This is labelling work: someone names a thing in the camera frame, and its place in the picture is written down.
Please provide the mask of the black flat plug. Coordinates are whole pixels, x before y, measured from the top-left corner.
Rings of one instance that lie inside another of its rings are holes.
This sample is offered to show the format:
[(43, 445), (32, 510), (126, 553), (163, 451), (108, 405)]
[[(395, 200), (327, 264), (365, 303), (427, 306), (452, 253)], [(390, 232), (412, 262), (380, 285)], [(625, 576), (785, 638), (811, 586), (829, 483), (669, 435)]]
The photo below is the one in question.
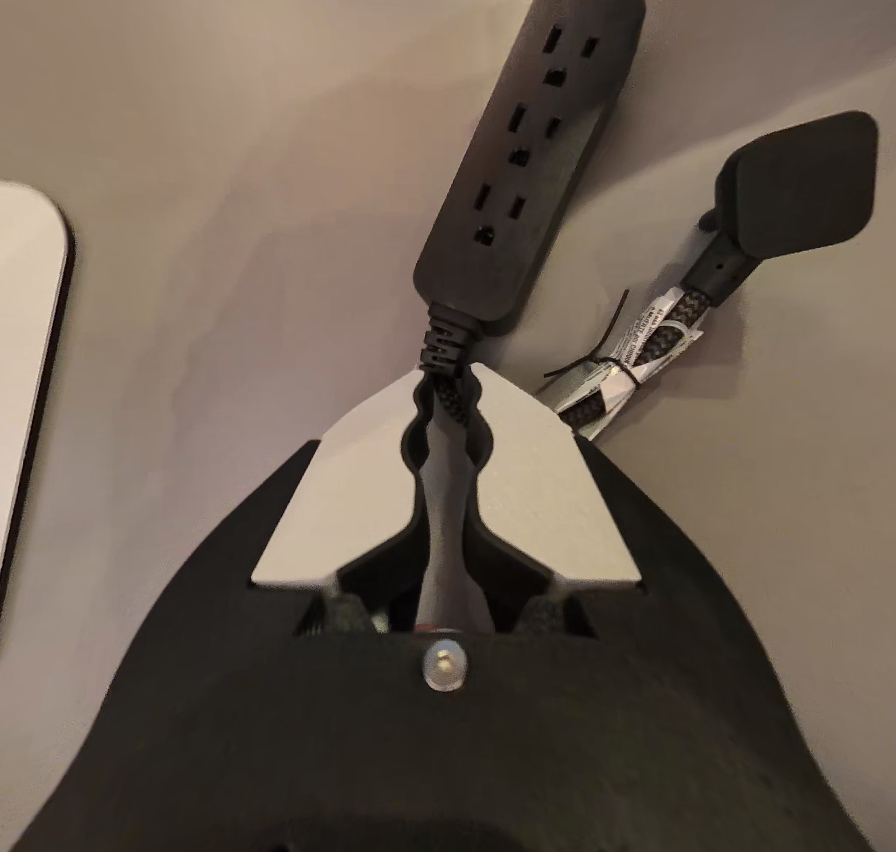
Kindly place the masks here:
[(711, 235), (681, 282), (719, 307), (758, 266), (849, 241), (875, 206), (879, 129), (847, 111), (766, 134), (733, 152), (698, 222)]

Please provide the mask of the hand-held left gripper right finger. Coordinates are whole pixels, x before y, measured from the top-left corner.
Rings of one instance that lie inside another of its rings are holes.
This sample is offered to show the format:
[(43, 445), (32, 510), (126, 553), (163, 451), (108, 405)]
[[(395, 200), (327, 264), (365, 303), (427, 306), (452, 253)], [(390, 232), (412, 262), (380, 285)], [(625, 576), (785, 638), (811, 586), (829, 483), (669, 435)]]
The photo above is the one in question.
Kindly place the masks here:
[(463, 560), (499, 634), (532, 599), (634, 589), (643, 576), (591, 474), (592, 451), (546, 405), (491, 368), (465, 370), (473, 469)]

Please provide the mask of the black power strip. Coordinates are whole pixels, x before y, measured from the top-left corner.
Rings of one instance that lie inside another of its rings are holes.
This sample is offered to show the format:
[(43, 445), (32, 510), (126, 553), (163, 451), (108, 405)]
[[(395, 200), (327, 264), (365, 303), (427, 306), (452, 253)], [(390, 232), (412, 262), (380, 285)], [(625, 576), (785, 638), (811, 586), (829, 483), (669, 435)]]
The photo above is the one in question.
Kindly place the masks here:
[(514, 328), (628, 79), (644, 0), (533, 0), (414, 268), (421, 365)]

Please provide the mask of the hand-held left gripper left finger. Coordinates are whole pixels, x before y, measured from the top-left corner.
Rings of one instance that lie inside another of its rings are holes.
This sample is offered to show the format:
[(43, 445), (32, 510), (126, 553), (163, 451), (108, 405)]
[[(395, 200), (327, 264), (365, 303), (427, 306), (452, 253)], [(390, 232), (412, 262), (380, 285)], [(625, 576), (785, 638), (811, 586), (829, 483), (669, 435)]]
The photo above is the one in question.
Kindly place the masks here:
[(429, 387), (419, 368), (365, 399), (324, 433), (251, 575), (261, 589), (358, 597), (414, 630), (429, 564), (420, 475)]

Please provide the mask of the white stand with wooden board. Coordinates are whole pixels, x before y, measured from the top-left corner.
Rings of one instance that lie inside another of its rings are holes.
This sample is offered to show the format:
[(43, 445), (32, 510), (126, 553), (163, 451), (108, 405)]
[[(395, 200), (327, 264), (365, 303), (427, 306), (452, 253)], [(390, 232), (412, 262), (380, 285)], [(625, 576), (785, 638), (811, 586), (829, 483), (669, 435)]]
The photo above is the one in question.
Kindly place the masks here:
[(76, 242), (39, 190), (1, 182), (1, 601), (73, 275)]

